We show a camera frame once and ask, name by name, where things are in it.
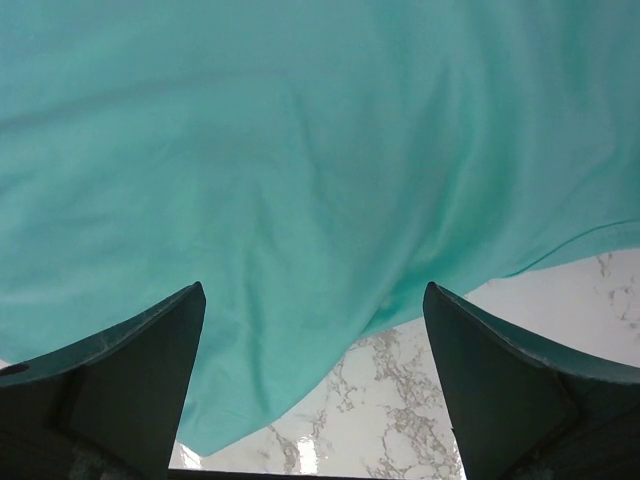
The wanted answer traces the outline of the teal t shirt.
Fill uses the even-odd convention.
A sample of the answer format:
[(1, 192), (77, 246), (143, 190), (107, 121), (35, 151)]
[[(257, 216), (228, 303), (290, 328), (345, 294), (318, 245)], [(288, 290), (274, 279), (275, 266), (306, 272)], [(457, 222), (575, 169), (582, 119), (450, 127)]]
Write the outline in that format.
[(429, 282), (638, 243), (635, 1), (1, 5), (1, 356), (200, 282), (201, 455)]

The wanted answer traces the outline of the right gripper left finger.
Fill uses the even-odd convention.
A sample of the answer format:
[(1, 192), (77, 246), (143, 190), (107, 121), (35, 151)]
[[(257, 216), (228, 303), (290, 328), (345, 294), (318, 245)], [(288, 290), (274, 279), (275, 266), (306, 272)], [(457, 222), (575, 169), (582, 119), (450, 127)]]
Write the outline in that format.
[(204, 322), (200, 283), (1, 370), (4, 479), (165, 479)]

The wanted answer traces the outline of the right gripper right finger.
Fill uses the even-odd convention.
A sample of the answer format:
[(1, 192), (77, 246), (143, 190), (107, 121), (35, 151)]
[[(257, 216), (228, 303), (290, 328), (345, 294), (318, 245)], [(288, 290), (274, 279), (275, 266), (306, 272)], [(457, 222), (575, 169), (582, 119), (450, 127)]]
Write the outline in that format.
[(467, 478), (638, 478), (638, 368), (511, 324), (434, 282), (423, 312)]

